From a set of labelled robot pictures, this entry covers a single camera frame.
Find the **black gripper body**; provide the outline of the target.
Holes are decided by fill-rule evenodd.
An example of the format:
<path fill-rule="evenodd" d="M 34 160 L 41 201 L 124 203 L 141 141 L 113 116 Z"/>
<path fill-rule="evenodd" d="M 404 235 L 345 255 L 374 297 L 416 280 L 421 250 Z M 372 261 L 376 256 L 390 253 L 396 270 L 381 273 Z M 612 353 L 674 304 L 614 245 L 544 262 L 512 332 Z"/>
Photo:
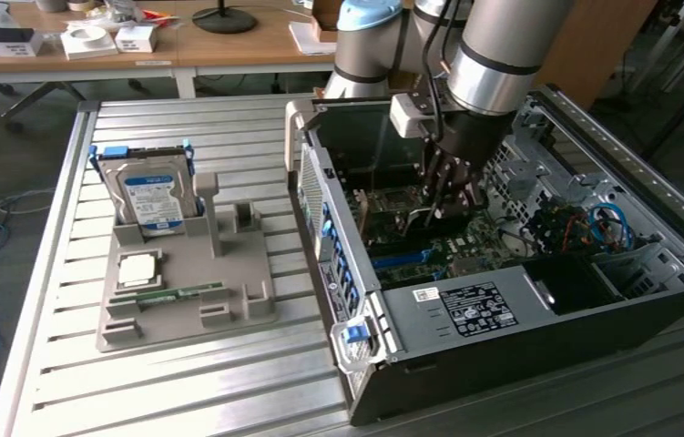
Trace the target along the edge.
<path fill-rule="evenodd" d="M 429 143 L 429 158 L 437 150 L 442 155 L 468 162 L 486 162 L 510 131 L 513 112 L 489 116 L 468 111 L 441 115 L 444 136 Z"/>

